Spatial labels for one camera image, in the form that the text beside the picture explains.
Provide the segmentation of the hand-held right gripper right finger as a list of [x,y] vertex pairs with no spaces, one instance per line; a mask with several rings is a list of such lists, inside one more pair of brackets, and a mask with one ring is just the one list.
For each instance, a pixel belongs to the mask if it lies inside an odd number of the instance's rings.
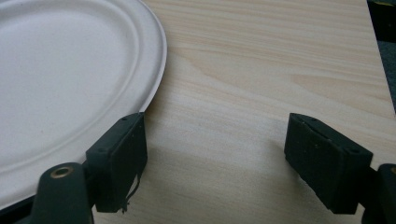
[[353,214],[358,185],[373,153],[319,119],[291,113],[284,147],[286,160],[335,214]]

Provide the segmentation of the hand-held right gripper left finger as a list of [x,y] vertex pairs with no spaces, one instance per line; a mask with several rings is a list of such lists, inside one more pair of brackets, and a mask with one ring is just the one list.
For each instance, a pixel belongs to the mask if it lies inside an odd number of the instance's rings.
[[119,119],[86,151],[98,212],[126,212],[139,187],[148,161],[144,117],[140,112]]

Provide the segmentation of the white paper plate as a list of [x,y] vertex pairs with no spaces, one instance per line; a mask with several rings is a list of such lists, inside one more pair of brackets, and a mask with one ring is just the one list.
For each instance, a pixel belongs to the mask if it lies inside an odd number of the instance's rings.
[[145,111],[166,55],[143,0],[0,0],[0,211]]

